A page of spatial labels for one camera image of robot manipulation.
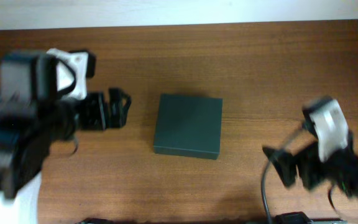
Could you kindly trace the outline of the dark green box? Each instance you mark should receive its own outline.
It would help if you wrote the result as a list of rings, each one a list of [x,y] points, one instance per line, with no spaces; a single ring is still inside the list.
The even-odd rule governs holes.
[[[220,155],[223,99],[162,94],[154,153],[216,160]]]

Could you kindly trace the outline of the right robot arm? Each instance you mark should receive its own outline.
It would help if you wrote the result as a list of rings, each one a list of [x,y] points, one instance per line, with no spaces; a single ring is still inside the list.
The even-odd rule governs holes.
[[[303,122],[295,129],[278,149],[263,146],[262,151],[267,157],[267,163],[260,180],[260,192],[262,204],[267,216],[267,222],[272,223],[266,196],[266,178],[270,166],[274,166],[282,184],[291,187],[295,183],[295,177],[299,176],[306,190],[313,190],[319,184],[328,180],[332,187],[338,187],[347,197],[358,198],[358,155],[353,149],[353,133],[349,133],[349,144],[334,152],[329,159],[321,162],[318,158],[319,141],[313,141],[306,145],[297,154],[286,151],[286,147],[294,141],[303,131],[311,131],[311,125]]]

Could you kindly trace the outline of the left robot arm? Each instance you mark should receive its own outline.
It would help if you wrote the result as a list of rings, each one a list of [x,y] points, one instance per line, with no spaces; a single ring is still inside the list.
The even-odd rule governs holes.
[[[16,50],[0,63],[0,223],[37,223],[42,168],[53,143],[77,131],[123,127],[132,103],[120,88],[88,91],[88,50]]]

